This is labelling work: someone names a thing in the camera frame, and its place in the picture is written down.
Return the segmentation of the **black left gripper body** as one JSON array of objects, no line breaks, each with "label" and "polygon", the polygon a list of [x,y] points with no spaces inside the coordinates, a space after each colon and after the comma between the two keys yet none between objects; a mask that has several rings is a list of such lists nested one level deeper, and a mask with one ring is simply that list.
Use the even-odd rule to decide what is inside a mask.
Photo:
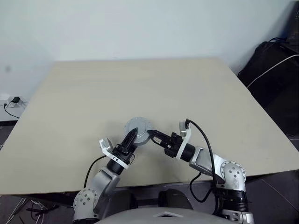
[{"label": "black left gripper body", "polygon": [[131,164],[131,161],[135,158],[134,152],[136,150],[135,145],[130,145],[124,147],[121,144],[117,144],[113,149],[113,155],[118,158],[118,160],[124,162],[126,165]]}]

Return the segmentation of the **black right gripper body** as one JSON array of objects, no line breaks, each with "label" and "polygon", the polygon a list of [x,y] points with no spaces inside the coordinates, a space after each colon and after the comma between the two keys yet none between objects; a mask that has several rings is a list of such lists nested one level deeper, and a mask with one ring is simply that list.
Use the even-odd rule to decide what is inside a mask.
[{"label": "black right gripper body", "polygon": [[183,142],[183,138],[180,135],[172,132],[171,136],[166,137],[164,142],[165,142],[165,146],[164,146],[165,154],[171,158],[174,158],[178,154],[180,146],[182,145]]}]

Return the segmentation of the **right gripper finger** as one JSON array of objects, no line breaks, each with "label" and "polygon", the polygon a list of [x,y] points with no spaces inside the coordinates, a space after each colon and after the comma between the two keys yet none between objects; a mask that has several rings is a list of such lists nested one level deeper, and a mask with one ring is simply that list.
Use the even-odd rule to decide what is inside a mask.
[{"label": "right gripper finger", "polygon": [[170,141],[171,141],[171,140],[169,140],[169,141],[161,141],[161,140],[159,140],[159,139],[155,139],[153,142],[154,142],[155,144],[157,144],[157,145],[163,147],[163,148],[168,148],[169,145],[170,145]]},{"label": "right gripper finger", "polygon": [[153,141],[155,139],[159,139],[161,141],[169,141],[171,139],[171,137],[169,135],[166,135],[157,130],[148,130],[147,132],[149,134],[150,139],[152,139]]}]

